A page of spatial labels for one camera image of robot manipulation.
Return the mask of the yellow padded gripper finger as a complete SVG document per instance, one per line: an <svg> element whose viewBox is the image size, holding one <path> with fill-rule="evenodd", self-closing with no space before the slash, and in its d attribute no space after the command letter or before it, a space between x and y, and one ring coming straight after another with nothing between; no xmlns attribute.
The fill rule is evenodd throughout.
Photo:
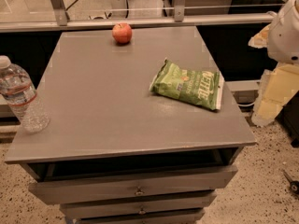
<svg viewBox="0 0 299 224"><path fill-rule="evenodd" d="M256 49L266 48L268 46L268 33L270 25L266 25L259 33L254 35L248 45Z"/></svg>
<svg viewBox="0 0 299 224"><path fill-rule="evenodd" d="M299 92L299 65L278 63L273 70L261 76L258 98L251 121L258 127L267 126L278 116L284 105Z"/></svg>

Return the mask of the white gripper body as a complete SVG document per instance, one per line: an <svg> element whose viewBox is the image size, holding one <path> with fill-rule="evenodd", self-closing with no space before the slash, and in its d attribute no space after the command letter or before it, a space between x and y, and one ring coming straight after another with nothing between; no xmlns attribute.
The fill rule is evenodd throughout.
<svg viewBox="0 0 299 224"><path fill-rule="evenodd" d="M272 20L267 52L279 63L299 64L299 0L288 0Z"/></svg>

